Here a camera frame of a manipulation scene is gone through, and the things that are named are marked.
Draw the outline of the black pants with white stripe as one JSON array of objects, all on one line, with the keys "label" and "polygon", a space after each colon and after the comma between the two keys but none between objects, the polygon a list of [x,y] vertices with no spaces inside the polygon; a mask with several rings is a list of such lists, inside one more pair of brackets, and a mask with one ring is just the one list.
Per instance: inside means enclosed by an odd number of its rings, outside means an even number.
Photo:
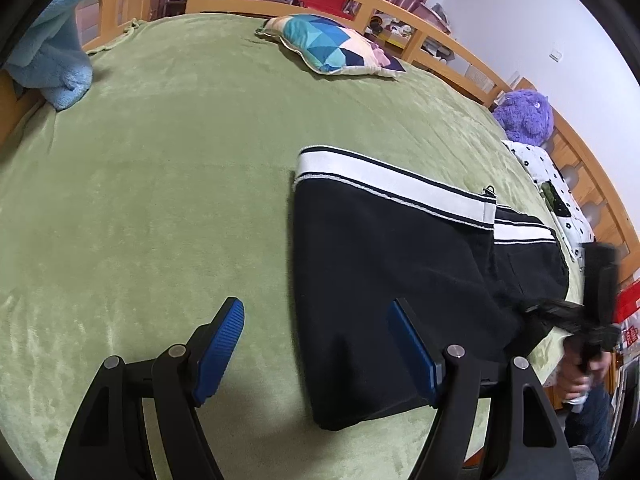
[{"label": "black pants with white stripe", "polygon": [[308,146],[293,196],[299,351],[314,422],[341,430],[423,401],[387,324],[405,299],[440,346],[527,356],[549,333],[524,310],[570,286],[538,218],[363,154]]}]

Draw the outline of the red box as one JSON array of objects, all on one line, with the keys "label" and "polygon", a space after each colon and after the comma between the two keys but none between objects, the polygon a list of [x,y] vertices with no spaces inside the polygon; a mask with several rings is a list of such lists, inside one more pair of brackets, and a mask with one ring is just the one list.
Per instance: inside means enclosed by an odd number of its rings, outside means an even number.
[{"label": "red box", "polygon": [[638,344],[640,332],[640,281],[634,281],[617,297],[615,322],[622,331],[622,349]]}]

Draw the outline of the white black-flower pillow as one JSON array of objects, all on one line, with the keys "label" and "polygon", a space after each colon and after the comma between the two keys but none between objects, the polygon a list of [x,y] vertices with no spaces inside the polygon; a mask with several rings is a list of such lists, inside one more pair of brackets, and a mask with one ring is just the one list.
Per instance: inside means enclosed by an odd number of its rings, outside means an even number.
[{"label": "white black-flower pillow", "polygon": [[562,230],[572,259],[584,268],[584,245],[594,241],[594,233],[582,208],[578,206],[561,171],[539,146],[510,140],[502,144],[518,160],[546,202],[555,224]]}]

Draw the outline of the dark green folded cloth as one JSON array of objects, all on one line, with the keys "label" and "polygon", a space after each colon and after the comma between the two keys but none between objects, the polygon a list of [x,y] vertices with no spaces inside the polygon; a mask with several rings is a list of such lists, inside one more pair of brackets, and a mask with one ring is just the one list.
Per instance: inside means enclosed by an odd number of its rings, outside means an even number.
[{"label": "dark green folded cloth", "polygon": [[550,181],[541,183],[540,194],[544,198],[549,210],[557,217],[570,218],[570,208],[566,206],[566,203],[559,196],[558,191]]}]

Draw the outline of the green bed blanket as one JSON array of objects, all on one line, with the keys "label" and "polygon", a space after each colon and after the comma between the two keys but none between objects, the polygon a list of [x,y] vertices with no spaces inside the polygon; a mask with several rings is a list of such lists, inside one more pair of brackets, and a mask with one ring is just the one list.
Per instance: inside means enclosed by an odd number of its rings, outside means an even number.
[{"label": "green bed blanket", "polygon": [[319,78],[256,18],[142,24],[92,57],[73,107],[1,152],[1,431],[50,479],[105,358],[158,356],[229,296],[246,322],[201,409],[229,479],[403,479],[430,408],[329,432],[296,362],[288,206],[298,152],[334,145],[550,221],[486,108],[408,68]]}]

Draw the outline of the purple plush monster toy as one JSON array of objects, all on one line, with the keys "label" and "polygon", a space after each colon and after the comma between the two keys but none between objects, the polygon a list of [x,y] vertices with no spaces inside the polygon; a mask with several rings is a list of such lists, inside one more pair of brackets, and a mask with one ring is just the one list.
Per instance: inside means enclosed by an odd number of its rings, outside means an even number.
[{"label": "purple plush monster toy", "polygon": [[552,135],[553,110],[541,93],[525,89],[507,93],[492,112],[513,142],[541,146]]}]

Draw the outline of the geometric blue patterned cushion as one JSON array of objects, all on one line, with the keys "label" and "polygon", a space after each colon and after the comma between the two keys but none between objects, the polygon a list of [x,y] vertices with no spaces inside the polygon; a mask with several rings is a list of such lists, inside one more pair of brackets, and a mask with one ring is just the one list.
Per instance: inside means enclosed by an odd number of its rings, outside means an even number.
[{"label": "geometric blue patterned cushion", "polygon": [[405,67],[355,29],[317,14],[270,18],[256,35],[278,40],[321,76],[398,78]]}]

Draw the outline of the light blue fleece blanket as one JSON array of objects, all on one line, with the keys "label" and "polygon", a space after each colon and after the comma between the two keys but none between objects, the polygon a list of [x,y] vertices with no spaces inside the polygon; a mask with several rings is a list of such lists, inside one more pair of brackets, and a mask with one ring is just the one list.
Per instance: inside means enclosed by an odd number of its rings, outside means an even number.
[{"label": "light blue fleece blanket", "polygon": [[81,1],[52,0],[3,65],[20,86],[39,90],[56,110],[76,104],[92,84],[92,65],[75,18]]}]

